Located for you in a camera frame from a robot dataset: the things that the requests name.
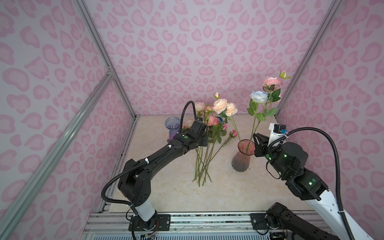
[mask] black robot arm segment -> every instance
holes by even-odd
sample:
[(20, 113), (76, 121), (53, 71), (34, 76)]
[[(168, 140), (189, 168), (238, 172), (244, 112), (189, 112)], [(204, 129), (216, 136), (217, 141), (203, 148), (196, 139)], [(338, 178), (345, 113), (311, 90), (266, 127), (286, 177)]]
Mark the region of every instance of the black robot arm segment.
[(266, 212), (268, 226), (275, 229), (282, 227), (289, 229), (305, 240), (338, 240), (337, 236), (329, 234), (298, 217), (286, 206), (275, 203)]
[(163, 167), (174, 160), (195, 149), (198, 146), (207, 146), (208, 138), (205, 129), (207, 125), (195, 120), (192, 127), (184, 134), (178, 133), (168, 144), (154, 154), (135, 162), (133, 159), (126, 162), (123, 171), (140, 166), (134, 171), (120, 177), (118, 188), (135, 207), (142, 205), (151, 193), (151, 179)]
[(253, 135), (256, 157), (265, 157), (278, 172), (285, 185), (301, 200), (320, 200), (320, 195), (328, 190), (327, 184), (314, 172), (304, 167), (308, 154), (294, 142), (286, 142), (269, 150), (269, 137), (256, 133)]

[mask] pink leopard print wallpaper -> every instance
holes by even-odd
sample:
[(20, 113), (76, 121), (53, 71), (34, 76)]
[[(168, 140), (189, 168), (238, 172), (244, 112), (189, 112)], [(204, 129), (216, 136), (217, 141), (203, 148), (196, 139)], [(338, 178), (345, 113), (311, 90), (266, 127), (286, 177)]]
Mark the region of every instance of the pink leopard print wallpaper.
[(10, 240), (79, 239), (110, 178), (131, 120), (114, 83), (95, 106)]
[(86, 0), (136, 114), (216, 91), (246, 112), (263, 78), (295, 72), (331, 2)]
[(0, 217), (106, 73), (71, 0), (0, 3)]
[[(346, 1), (279, 117), (288, 129), (318, 127), (334, 139), (344, 207), (377, 240), (384, 239), (383, 12), (383, 1)], [(334, 192), (328, 141), (315, 132), (289, 139), (304, 147), (307, 168)]]

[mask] pink glass vase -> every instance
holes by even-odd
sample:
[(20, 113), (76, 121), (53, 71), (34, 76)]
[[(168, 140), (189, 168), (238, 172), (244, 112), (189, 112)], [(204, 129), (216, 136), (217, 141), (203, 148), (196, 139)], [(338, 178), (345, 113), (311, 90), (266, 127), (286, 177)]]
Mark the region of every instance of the pink glass vase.
[(238, 172), (244, 172), (249, 167), (251, 156), (255, 154), (255, 143), (241, 140), (237, 145), (239, 151), (232, 159), (232, 167)]

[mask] glass vase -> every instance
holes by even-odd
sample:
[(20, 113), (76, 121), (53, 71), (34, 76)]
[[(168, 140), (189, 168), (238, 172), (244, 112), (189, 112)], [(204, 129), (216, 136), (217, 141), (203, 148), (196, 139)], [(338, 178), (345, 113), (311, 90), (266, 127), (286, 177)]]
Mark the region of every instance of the glass vase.
[(251, 156), (255, 154), (255, 143), (249, 140), (241, 140), (237, 144), (239, 151), (232, 159), (232, 167), (238, 172), (244, 172), (249, 167)]
[(168, 118), (165, 122), (166, 128), (169, 130), (169, 139), (173, 139), (174, 136), (179, 132), (180, 128), (180, 118), (171, 117)]

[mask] marble table surface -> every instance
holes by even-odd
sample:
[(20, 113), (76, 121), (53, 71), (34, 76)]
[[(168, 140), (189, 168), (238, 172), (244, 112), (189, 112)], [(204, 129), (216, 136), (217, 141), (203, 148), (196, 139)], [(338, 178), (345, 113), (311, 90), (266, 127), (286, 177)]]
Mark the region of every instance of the marble table surface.
[[(125, 161), (131, 158), (138, 161), (166, 145), (168, 130), (164, 122), (169, 117), (141, 116)], [(186, 115), (184, 119), (192, 118), (193, 115)], [(242, 139), (249, 139), (253, 117), (236, 114), (235, 120)], [(257, 132), (268, 136), (271, 122), (276, 122), (274, 117), (262, 122)], [(233, 129), (230, 122), (227, 126), (228, 130)], [(235, 171), (231, 160), (238, 151), (237, 144), (238, 138), (232, 139), (212, 160), (209, 165), (212, 182), (208, 180), (203, 187), (192, 182), (196, 151), (173, 160), (151, 180), (149, 200), (152, 206), (158, 212), (265, 211), (279, 202), (290, 210), (312, 210), (288, 190), (284, 181), (269, 175), (265, 170), (265, 158), (251, 156), (247, 171)], [(276, 176), (271, 166), (269, 170)], [(126, 200), (117, 187), (114, 199)], [(124, 204), (111, 204), (109, 212), (126, 212), (128, 209)]]

